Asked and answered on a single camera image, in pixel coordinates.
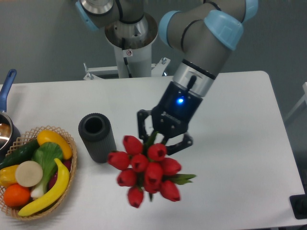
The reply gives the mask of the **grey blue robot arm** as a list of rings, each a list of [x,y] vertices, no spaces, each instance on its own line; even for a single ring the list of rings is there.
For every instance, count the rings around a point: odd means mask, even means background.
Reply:
[[[188,126],[203,97],[243,34],[243,24],[258,10],[256,0],[205,0],[187,12],[170,11],[157,23],[141,0],[79,0],[76,8],[91,30],[104,28],[116,55],[120,78],[152,74],[152,43],[159,37],[184,58],[160,102],[137,113],[139,139],[124,138],[126,152],[164,154],[192,145]]]

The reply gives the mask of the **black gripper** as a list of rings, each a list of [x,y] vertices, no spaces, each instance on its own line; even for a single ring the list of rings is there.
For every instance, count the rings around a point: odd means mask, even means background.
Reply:
[[[152,116],[154,131],[166,138],[183,134],[181,142],[165,146],[167,155],[173,155],[193,145],[193,138],[187,132],[189,122],[202,102],[202,98],[177,86],[173,81],[168,85],[160,102],[152,110],[141,109],[137,112],[139,139],[145,144],[153,131],[148,135],[145,120]]]

